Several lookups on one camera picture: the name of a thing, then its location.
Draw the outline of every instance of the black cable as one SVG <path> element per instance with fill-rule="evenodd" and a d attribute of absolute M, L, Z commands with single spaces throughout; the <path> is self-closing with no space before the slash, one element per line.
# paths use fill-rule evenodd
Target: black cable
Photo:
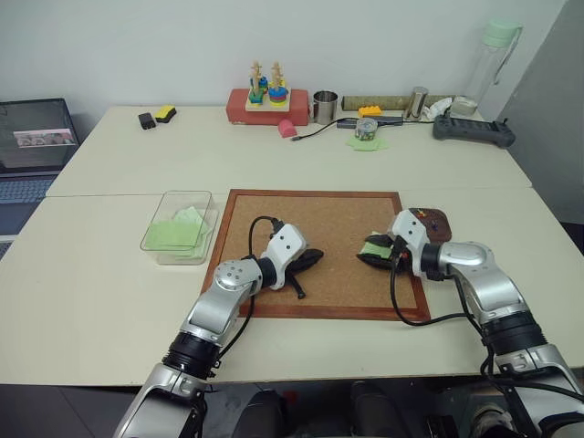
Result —
<path fill-rule="evenodd" d="M 480 326 L 476 322 L 473 315 L 469 312 L 468 306 L 466 305 L 466 300 L 464 299 L 464 292 L 460 282 L 460 279 L 457 276 L 449 276 L 447 278 L 452 278 L 454 283 L 456 284 L 456 290 L 458 292 L 458 296 L 460 298 L 461 304 L 463 306 L 464 313 L 467 316 L 468 321 L 474 327 L 474 329 L 479 333 L 481 338 L 483 337 L 483 331 L 481 330 Z M 578 394 L 577 392 L 566 390 L 564 388 L 559 388 L 553 385 L 546 385 L 545 383 L 536 383 L 536 382 L 521 382 L 521 381 L 514 381 L 511 379 L 502 379 L 497 378 L 494 375 L 494 367 L 495 367 L 495 352 L 493 351 L 492 347 L 487 346 L 487 357 L 481 364 L 481 375 L 485 377 L 495 388 L 499 391 L 504 392 L 504 389 L 501 387 L 513 387 L 513 388 L 529 388 L 534 390 L 541 390 L 541 391 L 551 391 L 561 395 L 565 395 L 566 397 L 571 397 L 573 399 L 579 400 L 584 402 L 584 395 Z"/>
<path fill-rule="evenodd" d="M 209 390 L 204 392 L 205 394 L 215 394 L 216 392 L 220 392 L 219 390 L 214 389 L 212 384 L 209 384 L 209 388 Z"/>
<path fill-rule="evenodd" d="M 314 132 L 312 132 L 311 134 L 307 134 L 307 135 L 297 135 L 296 137 L 292 137 L 290 140 L 292 141 L 298 141 L 298 140 L 303 140 L 303 139 L 307 139 L 308 137 L 312 137 L 313 135 L 317 135 L 318 133 L 324 131 L 326 128 L 328 128 L 331 125 L 334 125 L 335 123 L 337 123 L 338 121 L 344 121 L 344 120 L 356 120 L 357 118 L 355 117 L 341 117 L 340 119 L 336 119 L 333 120 L 331 123 L 329 123 L 328 125 L 323 126 L 322 128 L 320 128 L 319 130 L 315 130 Z"/>
<path fill-rule="evenodd" d="M 279 221 L 275 217 L 272 217 L 272 216 L 258 216 L 256 219 L 254 219 L 252 221 L 252 223 L 249 225 L 249 233 L 247 235 L 247 252 L 249 253 L 250 256 L 252 256 L 254 254 L 252 240 L 254 238 L 254 228 L 256 227 L 256 224 L 259 221 L 270 221 L 272 223 L 272 226 L 274 226 L 274 227 L 276 227 L 279 223 Z M 254 315 L 255 308 L 256 308 L 256 296 L 253 295 L 251 298 L 249 298 L 249 309 L 247 310 L 247 315 L 245 315 L 244 323 L 241 325 L 239 330 L 237 330 L 237 333 L 235 333 L 235 336 L 233 337 L 233 339 L 231 339 L 229 341 L 229 343 L 221 350 L 221 352 L 219 353 L 219 356 L 217 356 L 218 360 L 221 359 L 227 353 L 227 351 L 229 351 L 234 346 L 234 344 L 237 342 L 237 340 L 244 333 L 245 328 L 247 327 L 247 324 L 249 324 L 249 320 Z"/>
<path fill-rule="evenodd" d="M 203 438 L 203 422 L 207 415 L 207 402 L 204 399 L 204 392 L 201 392 L 193 400 L 193 427 L 189 427 L 188 431 L 183 431 L 186 433 L 193 433 L 193 437 Z"/>
<path fill-rule="evenodd" d="M 255 306 L 256 306 L 256 296 L 252 296 L 251 298 L 249 298 L 249 310 L 247 310 L 247 315 L 245 316 L 244 323 L 241 325 L 239 330 L 237 330 L 237 333 L 235 333 L 234 338 L 231 339 L 229 341 L 229 343 L 221 350 L 217 359 L 221 359 L 225 355 L 225 353 L 227 353 L 227 351 L 229 351 L 234 346 L 234 344 L 237 342 L 239 337 L 244 333 L 244 330 L 247 327 L 247 324 L 249 324 L 249 320 L 251 319 L 252 315 L 254 315 L 254 307 Z"/>
<path fill-rule="evenodd" d="M 296 280 L 295 276 L 293 276 L 292 274 L 286 274 L 286 281 L 290 284 L 290 286 L 294 288 L 294 290 L 296 290 L 296 295 L 298 299 L 304 299 L 307 297 L 306 292 L 304 291 L 300 283 L 298 283 L 298 280 Z"/>
<path fill-rule="evenodd" d="M 441 317 L 438 318 L 434 318 L 434 319 L 428 319 L 427 321 L 410 321 L 409 319 L 407 319 L 403 314 L 402 311 L 400 310 L 400 308 L 398 307 L 398 300 L 395 296 L 395 270 L 397 268 L 398 263 L 400 262 L 400 257 L 397 258 L 397 260 L 395 260 L 392 264 L 391 267 L 391 273 L 390 273 L 390 298 L 391 298 L 391 304 L 393 305 L 393 309 L 395 310 L 395 313 L 398 315 L 398 317 L 401 319 L 401 321 L 403 321 L 404 323 L 406 323 L 408 326 L 414 326 L 414 327 L 421 327 L 421 326 L 428 326 L 430 324 L 435 324 L 437 322 L 442 322 L 442 321 L 446 321 L 447 319 L 454 319 L 454 318 L 467 318 L 465 313 L 451 313 L 449 315 L 443 315 Z"/>
<path fill-rule="evenodd" d="M 458 276 L 447 276 L 446 278 L 451 278 L 454 280 L 454 284 L 456 285 L 456 292 L 458 292 L 458 299 L 460 300 L 460 305 L 463 307 L 464 315 L 466 316 L 468 322 L 471 323 L 471 326 L 474 327 L 474 329 L 482 339 L 483 331 L 481 330 L 481 326 L 479 326 L 478 323 L 476 322 L 475 316 L 468 309 L 468 305 L 466 304 L 466 298 L 464 298 L 463 285 L 460 282 L 460 278 L 458 278 Z"/>

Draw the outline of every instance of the red block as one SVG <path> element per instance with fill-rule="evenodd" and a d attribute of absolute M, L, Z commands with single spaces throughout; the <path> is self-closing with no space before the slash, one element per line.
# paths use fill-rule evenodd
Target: red block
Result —
<path fill-rule="evenodd" d="M 227 101 L 227 118 L 232 123 L 245 125 L 277 125 L 288 119 L 295 126 L 308 125 L 308 92 L 305 89 L 292 89 L 290 92 L 290 110 L 288 112 L 245 110 L 245 101 L 249 89 L 232 89 Z"/>

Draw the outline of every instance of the green cloth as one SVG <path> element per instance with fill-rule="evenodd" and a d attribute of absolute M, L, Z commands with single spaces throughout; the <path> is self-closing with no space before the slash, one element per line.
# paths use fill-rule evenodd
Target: green cloth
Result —
<path fill-rule="evenodd" d="M 371 234 L 379 235 L 380 233 L 372 231 Z M 388 248 L 387 246 L 379 246 L 365 242 L 365 245 L 361 248 L 359 254 L 373 254 L 374 256 L 379 256 L 381 258 L 390 258 L 391 249 L 392 246 Z"/>
<path fill-rule="evenodd" d="M 379 137 L 373 140 L 359 140 L 356 137 L 351 137 L 347 140 L 347 144 L 353 148 L 354 151 L 380 151 L 381 149 L 387 149 L 390 145 L 385 139 L 380 139 Z"/>
<path fill-rule="evenodd" d="M 144 249 L 165 251 L 178 258 L 202 257 L 210 231 L 194 207 L 185 208 L 172 220 L 150 224 Z"/>

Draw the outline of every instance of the wooden frame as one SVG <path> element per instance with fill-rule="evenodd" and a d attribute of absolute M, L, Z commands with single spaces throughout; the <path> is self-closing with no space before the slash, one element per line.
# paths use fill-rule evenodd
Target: wooden frame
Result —
<path fill-rule="evenodd" d="M 229 192 L 227 204 L 225 206 L 223 218 L 214 250 L 209 261 L 207 274 L 203 282 L 205 291 L 213 280 L 215 267 L 220 263 L 224 251 L 224 244 L 229 231 L 229 225 L 235 209 L 237 196 L 305 196 L 305 197 L 342 197 L 342 198 L 389 198 L 394 212 L 402 210 L 402 203 L 397 192 L 303 192 L 303 191 L 271 191 L 271 190 L 242 190 L 232 189 Z M 430 318 L 430 310 L 426 297 L 423 293 L 420 278 L 409 274 L 412 284 L 415 308 L 400 308 L 402 314 L 411 320 L 426 320 Z M 249 309 L 247 304 L 241 306 L 240 315 L 245 315 Z M 365 307 L 333 307 L 333 306 L 289 306 L 267 304 L 264 306 L 255 305 L 255 317 L 265 318 L 351 318 L 351 319 L 388 319 L 398 320 L 397 314 L 392 307 L 387 308 L 365 308 Z"/>

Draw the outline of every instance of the small tin can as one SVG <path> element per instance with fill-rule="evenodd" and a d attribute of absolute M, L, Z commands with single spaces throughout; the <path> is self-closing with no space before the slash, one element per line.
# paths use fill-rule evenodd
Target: small tin can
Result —
<path fill-rule="evenodd" d="M 355 127 L 355 137 L 362 141 L 369 141 L 375 138 L 377 130 L 377 121 L 367 117 L 357 120 Z"/>

